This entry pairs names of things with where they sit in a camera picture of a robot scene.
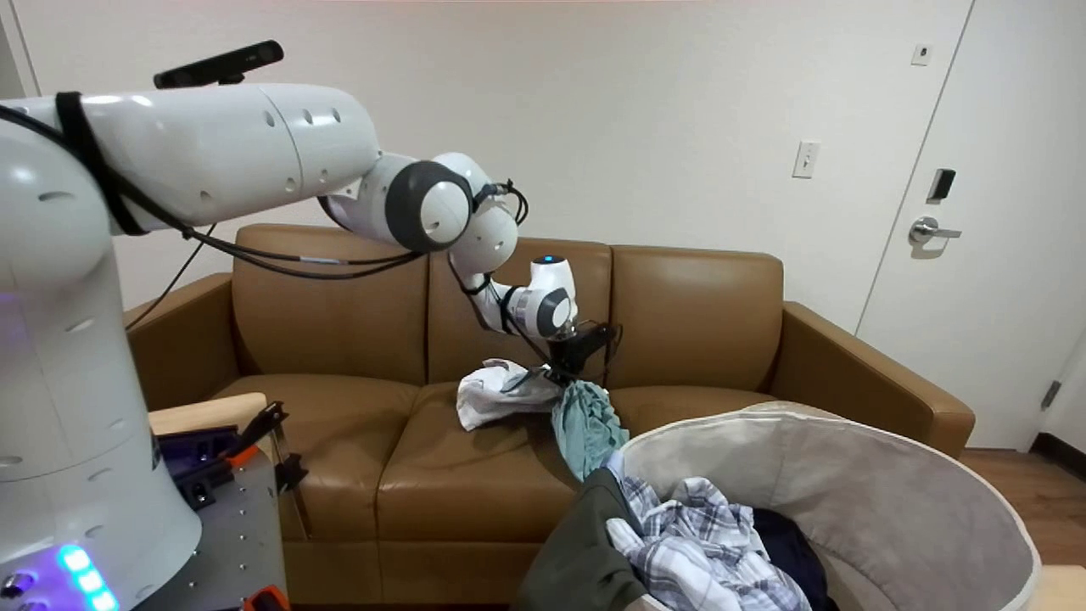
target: laundry basket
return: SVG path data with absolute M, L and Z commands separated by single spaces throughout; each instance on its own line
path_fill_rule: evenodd
M 674 421 L 610 462 L 659 497 L 707 474 L 732 501 L 792 516 L 842 611 L 1028 607 L 1037 551 L 981 474 L 910 437 L 798 405 Z

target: couch armrest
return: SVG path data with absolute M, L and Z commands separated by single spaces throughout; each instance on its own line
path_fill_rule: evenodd
M 953 393 L 798 301 L 785 306 L 781 349 L 765 389 L 915 437 L 946 454 L 962 454 L 975 432 L 975 411 Z
M 239 380 L 239 333 L 232 308 L 232 276 L 207 276 L 170 292 L 146 320 L 129 328 L 146 405 L 207 402 Z

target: couch backrest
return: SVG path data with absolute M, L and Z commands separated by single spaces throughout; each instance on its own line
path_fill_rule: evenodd
M 337 229 L 251 223 L 239 243 L 318 255 L 386 258 L 393 249 L 368 243 Z M 249 374 L 358 374 L 423 380 L 423 258 L 354 282 L 287 279 L 233 264 L 233 320 Z
M 749 250 L 610 249 L 609 388 L 757 388 L 781 344 L 785 264 Z
M 574 268 L 579 323 L 609 323 L 610 308 L 610 249 L 595 242 L 551 242 L 522 239 L 517 255 L 494 273 L 505 284 L 528 284 L 528 260 L 540 255 L 560 255 Z M 479 326 L 479 317 L 454 284 L 449 260 L 430 258 L 430 306 L 428 306 L 428 358 L 430 380 L 461 380 L 485 358 L 505 358 L 522 368 L 540 362 L 540 358 L 517 336 L 491 333 Z M 586 380 L 601 380 L 603 358 L 592 358 L 585 368 Z

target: door handle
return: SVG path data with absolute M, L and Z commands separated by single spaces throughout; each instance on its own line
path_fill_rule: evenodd
M 946 229 L 939 229 L 939 220 L 920 219 L 920 220 L 910 229 L 910 243 L 928 243 L 931 239 L 962 239 L 962 230 L 946 230 Z

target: floor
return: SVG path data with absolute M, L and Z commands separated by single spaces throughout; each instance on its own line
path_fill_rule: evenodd
M 966 452 L 963 464 L 1019 508 L 1045 564 L 1086 568 L 1086 480 L 1021 452 Z

